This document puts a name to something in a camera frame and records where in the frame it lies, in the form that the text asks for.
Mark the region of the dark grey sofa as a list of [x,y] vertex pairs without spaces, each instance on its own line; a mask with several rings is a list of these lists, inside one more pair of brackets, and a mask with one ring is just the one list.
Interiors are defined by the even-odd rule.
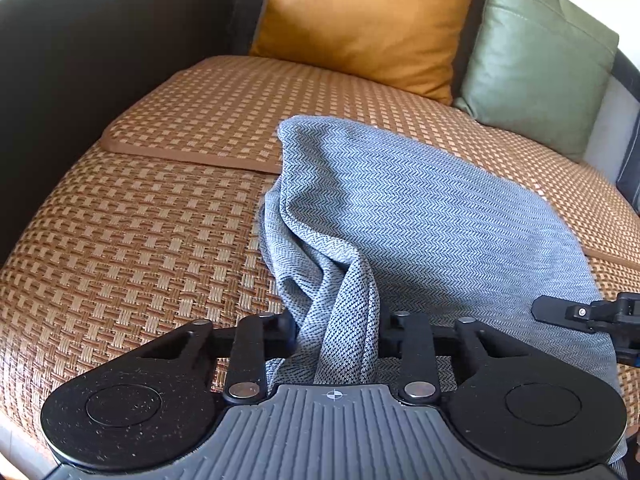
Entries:
[[244,54],[262,0],[1,0],[1,251],[67,170],[170,76]]

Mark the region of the grey striped cushion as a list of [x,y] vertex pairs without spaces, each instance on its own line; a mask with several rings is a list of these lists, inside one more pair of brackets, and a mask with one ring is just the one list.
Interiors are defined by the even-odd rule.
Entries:
[[634,123],[634,130],[627,146],[616,188],[635,211],[639,211],[640,200],[640,115]]

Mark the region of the green leather cushion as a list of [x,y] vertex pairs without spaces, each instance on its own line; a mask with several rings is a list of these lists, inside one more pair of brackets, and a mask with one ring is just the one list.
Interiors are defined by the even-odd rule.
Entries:
[[616,32],[570,0],[485,0],[454,105],[579,162],[617,46]]

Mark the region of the woven brown seat mat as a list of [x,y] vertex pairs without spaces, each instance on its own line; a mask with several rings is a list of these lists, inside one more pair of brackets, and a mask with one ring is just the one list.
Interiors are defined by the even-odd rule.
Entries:
[[192,318],[276,310],[254,213],[281,168],[277,125],[348,118],[537,193],[572,229],[606,298],[639,287],[639,219],[589,162],[384,84],[215,56],[170,77],[70,168],[1,269],[1,470],[55,465],[39,411],[73,378]]

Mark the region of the mustard leather cushion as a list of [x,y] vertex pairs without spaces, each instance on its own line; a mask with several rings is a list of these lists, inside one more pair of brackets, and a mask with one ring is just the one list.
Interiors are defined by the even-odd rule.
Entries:
[[265,0],[250,54],[452,101],[472,0]]

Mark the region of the grey herringbone zip garment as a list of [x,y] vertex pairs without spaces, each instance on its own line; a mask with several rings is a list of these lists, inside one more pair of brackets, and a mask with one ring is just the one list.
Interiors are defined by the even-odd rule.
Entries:
[[359,122],[282,122],[282,174],[259,214],[262,258],[298,327],[268,363],[258,453],[278,479],[620,479],[613,460],[581,471],[517,471],[462,443],[444,415],[393,395],[400,362],[378,355],[384,312],[435,326],[475,318],[607,382],[609,336],[537,322],[540,296],[589,304],[599,291],[578,241],[519,185],[437,148]]

